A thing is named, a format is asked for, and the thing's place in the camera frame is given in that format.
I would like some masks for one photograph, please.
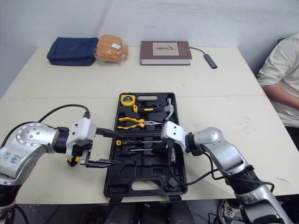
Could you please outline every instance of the black plastic tool case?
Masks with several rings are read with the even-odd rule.
[[[167,98],[171,98],[174,106],[173,115],[170,121],[178,123],[177,105],[174,93],[122,93],[125,95],[135,95],[138,107],[166,106]],[[133,107],[121,104],[121,95],[118,101],[114,130],[123,134],[124,138],[152,141],[161,140],[162,125],[145,126],[143,129],[136,127],[129,130],[120,130],[117,126],[132,126],[136,123],[131,121],[120,122],[118,118],[131,117],[136,119],[152,120],[164,122],[168,112],[139,114],[133,112]],[[157,100],[139,100],[142,96],[157,96]],[[143,143],[139,146],[117,146],[113,139],[110,151],[110,159],[121,161],[121,164],[111,166],[107,169],[104,195],[110,198],[123,198],[130,196],[174,196],[187,192],[187,187],[178,184],[168,170],[168,155],[155,154],[151,151],[130,151],[130,149],[151,148],[153,143]],[[172,165],[174,174],[178,179],[186,182],[185,164],[182,154],[176,153],[176,163]],[[133,190],[135,181],[153,181],[160,186],[159,189]]]

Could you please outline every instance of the yellow-handled pliers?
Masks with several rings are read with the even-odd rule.
[[[124,130],[128,130],[134,127],[140,127],[140,128],[144,128],[145,125],[161,125],[163,123],[161,122],[156,122],[156,121],[152,121],[152,120],[144,120],[144,119],[135,119],[135,118],[129,118],[129,117],[125,117],[125,118],[118,118],[118,120],[120,122],[124,122],[124,121],[133,121],[135,123],[137,123],[136,125],[132,125],[130,127],[122,127],[122,126],[117,126],[118,129],[124,129]]]

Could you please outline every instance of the plastic bag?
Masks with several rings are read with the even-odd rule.
[[[128,46],[117,36],[102,35],[94,49],[94,57],[108,62],[120,62],[128,57]]]

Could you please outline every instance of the yellow tape measure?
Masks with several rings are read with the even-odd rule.
[[[133,106],[135,104],[136,97],[134,95],[122,95],[121,104],[123,106]]]

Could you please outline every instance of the brown book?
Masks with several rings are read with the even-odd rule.
[[[190,65],[188,41],[141,41],[141,65]]]

